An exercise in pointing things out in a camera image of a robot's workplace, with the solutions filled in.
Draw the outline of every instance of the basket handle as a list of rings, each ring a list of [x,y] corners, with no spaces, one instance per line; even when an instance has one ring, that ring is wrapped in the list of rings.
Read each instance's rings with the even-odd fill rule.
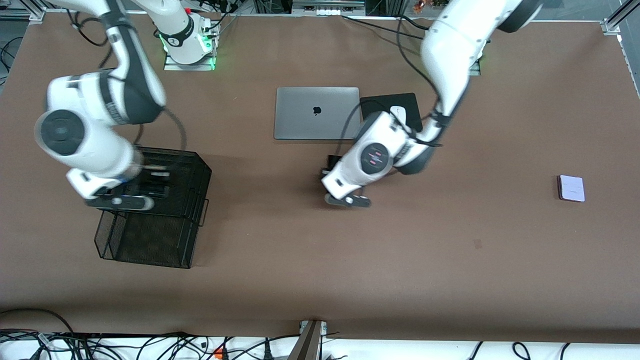
[[[203,227],[204,226],[205,219],[207,218],[207,210],[209,209],[209,199],[204,199],[204,201],[206,201],[207,204],[205,205],[204,213],[202,213],[202,217],[200,218],[202,223],[198,224],[199,227]]]

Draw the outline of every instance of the cable connector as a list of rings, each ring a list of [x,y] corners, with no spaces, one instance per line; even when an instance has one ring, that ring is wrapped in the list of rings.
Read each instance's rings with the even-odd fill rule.
[[[273,355],[271,355],[271,345],[269,344],[269,338],[264,338],[264,357],[263,360],[275,360]]]

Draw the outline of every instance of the small notepad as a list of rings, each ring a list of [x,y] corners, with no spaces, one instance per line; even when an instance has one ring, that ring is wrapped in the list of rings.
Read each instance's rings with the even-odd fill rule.
[[[581,177],[558,176],[558,192],[562,200],[584,202],[584,185]]]

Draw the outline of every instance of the brown table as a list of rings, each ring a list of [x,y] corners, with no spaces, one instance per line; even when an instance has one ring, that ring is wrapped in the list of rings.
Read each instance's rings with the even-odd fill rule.
[[[433,92],[394,34],[242,17],[215,71],[163,72],[150,19],[134,20],[188,149],[213,170],[195,267],[99,259],[100,212],[33,125],[48,82],[95,70],[106,50],[52,13],[29,27],[0,97],[1,308],[53,309],[83,332],[274,336],[322,318],[346,338],[640,338],[640,101],[597,23],[494,34],[428,169],[368,186],[370,209],[342,209],[318,181],[335,144],[273,139],[276,88],[415,92],[424,113]],[[163,116],[142,143],[175,148],[179,136]],[[559,200],[558,174],[583,177],[587,201]],[[42,315],[0,326],[62,330]]]

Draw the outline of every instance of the black mouse pad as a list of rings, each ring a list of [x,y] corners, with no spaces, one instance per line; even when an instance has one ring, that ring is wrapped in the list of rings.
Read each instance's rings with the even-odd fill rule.
[[[402,106],[405,108],[406,124],[417,132],[422,131],[420,109],[418,109],[418,101],[415,99],[414,93],[410,92],[407,94],[391,94],[360,98],[360,109],[362,111],[363,119],[366,119],[368,114],[375,111],[390,112],[391,106]]]

